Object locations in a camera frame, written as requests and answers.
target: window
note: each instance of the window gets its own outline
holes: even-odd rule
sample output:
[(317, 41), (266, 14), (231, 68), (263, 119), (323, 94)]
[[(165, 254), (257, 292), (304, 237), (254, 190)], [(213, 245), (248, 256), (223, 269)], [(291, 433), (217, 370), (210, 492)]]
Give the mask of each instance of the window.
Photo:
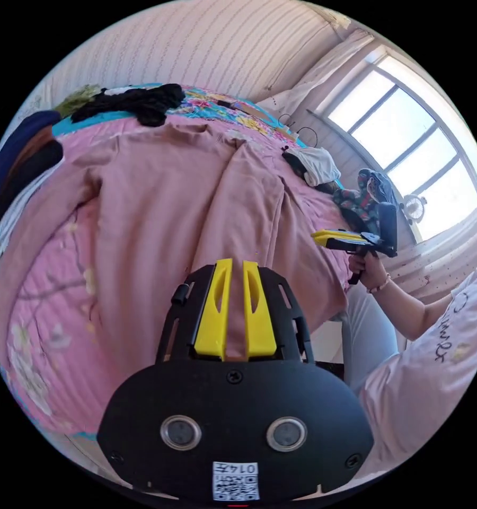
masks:
[(390, 55), (371, 64), (324, 112), (335, 128), (388, 175), (402, 199), (426, 199), (424, 241), (477, 208), (477, 144), (461, 116), (421, 76)]

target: yellow plastic part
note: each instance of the yellow plastic part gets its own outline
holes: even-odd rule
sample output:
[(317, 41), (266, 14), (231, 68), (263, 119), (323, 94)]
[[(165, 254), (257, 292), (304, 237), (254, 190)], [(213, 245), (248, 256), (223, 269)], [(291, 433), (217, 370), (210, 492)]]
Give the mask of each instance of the yellow plastic part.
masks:
[(232, 263), (231, 258), (216, 262), (195, 342), (195, 351), (198, 355), (219, 357), (222, 361), (226, 353)]
[(276, 339), (263, 292), (258, 264), (243, 262), (246, 358), (270, 357), (276, 353)]
[(314, 241), (322, 246), (326, 246), (329, 239), (337, 239), (337, 240), (353, 240), (355, 242), (364, 242), (365, 241), (360, 234), (354, 232), (340, 232), (337, 230), (320, 230), (319, 232), (315, 232), (311, 234), (311, 237)]

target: light blue jeans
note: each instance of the light blue jeans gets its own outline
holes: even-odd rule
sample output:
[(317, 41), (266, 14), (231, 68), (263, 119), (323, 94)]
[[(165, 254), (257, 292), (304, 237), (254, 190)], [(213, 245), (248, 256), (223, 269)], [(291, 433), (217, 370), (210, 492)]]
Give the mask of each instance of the light blue jeans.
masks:
[(342, 322), (344, 381), (358, 393), (371, 371), (398, 353), (396, 331), (375, 298), (359, 283), (347, 293)]

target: robot device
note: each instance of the robot device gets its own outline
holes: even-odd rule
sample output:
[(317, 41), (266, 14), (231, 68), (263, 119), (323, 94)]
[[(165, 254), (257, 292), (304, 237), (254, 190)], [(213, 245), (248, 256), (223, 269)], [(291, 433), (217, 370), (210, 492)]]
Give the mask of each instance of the robot device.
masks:
[(315, 365), (286, 280), (255, 262), (243, 262), (246, 358), (227, 360), (231, 272), (219, 260), (176, 289), (156, 363), (117, 389), (97, 440), (135, 490), (291, 507), (349, 482), (373, 436), (354, 393)]
[[(312, 234), (314, 241), (325, 248), (346, 251), (349, 254), (364, 256), (368, 251), (373, 256), (377, 253), (394, 258), (398, 255), (398, 218), (395, 205), (387, 202), (378, 204), (378, 221), (380, 235), (363, 232), (355, 233), (345, 230), (320, 230)], [(356, 285), (361, 274), (354, 274), (348, 281)]]

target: small fan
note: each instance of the small fan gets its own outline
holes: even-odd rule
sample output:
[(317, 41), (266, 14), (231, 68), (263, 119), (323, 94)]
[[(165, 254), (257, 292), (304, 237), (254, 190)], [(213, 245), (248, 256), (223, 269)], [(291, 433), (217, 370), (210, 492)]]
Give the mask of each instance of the small fan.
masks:
[(424, 217), (424, 205), (427, 203), (426, 198), (417, 195), (406, 195), (404, 202), (400, 204), (410, 225), (415, 221), (420, 223)]

